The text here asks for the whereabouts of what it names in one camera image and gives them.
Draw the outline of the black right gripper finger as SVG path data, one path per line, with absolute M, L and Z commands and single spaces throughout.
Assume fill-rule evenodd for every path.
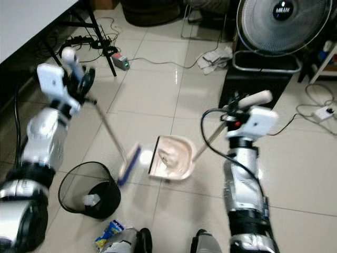
M 227 108 L 249 108 L 249 103 L 246 101 L 246 98 L 249 94 L 243 92 L 234 92 L 231 98 L 226 102 Z

